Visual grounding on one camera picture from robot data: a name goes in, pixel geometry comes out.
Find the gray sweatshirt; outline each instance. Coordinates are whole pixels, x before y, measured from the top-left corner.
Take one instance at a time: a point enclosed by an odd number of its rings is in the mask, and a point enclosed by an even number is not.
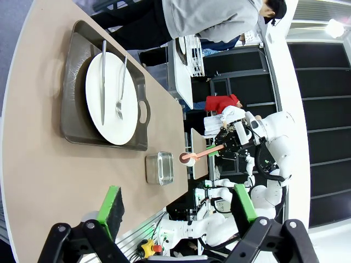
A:
[[[262,0],[162,0],[173,39],[197,35],[214,42],[229,42],[254,28]]]

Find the knife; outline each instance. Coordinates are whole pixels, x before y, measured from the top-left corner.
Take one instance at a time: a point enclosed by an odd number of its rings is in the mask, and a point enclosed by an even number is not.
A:
[[[105,62],[106,62],[106,40],[103,41],[103,72],[102,72],[102,91],[101,91],[101,123],[105,123]]]

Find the screw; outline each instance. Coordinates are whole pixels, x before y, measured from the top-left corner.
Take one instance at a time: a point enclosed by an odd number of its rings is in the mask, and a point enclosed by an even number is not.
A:
[[[296,223],[295,223],[295,222],[293,222],[293,221],[291,221],[291,222],[289,223],[289,225],[290,225],[292,228],[297,227]]]
[[[265,225],[267,224],[267,220],[266,220],[266,219],[261,219],[261,220],[259,221],[259,223],[260,223],[261,225],[265,226]]]
[[[64,226],[59,226],[59,231],[60,232],[64,232],[66,230],[66,227],[64,227]]]
[[[94,223],[88,223],[88,224],[87,224],[87,227],[88,227],[89,229],[93,229],[93,228],[95,227],[95,225],[94,225]]]

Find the plate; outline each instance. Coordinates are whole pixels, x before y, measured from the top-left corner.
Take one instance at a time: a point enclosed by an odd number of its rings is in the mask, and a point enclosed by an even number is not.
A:
[[[185,55],[186,48],[185,48],[185,38],[184,37],[179,37],[179,46],[180,46],[180,51],[182,51],[183,55]]]
[[[126,70],[122,100],[123,120],[116,115],[121,97],[124,64],[115,54],[106,52],[105,61],[105,122],[101,123],[102,53],[89,65],[86,78],[86,99],[90,116],[99,133],[110,143],[123,145],[133,137],[138,121],[138,100],[131,74]]]

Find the dish rack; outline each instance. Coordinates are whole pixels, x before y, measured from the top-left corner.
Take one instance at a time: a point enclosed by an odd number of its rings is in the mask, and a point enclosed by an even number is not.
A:
[[[195,35],[185,36],[187,69],[192,77],[205,75],[201,42]]]

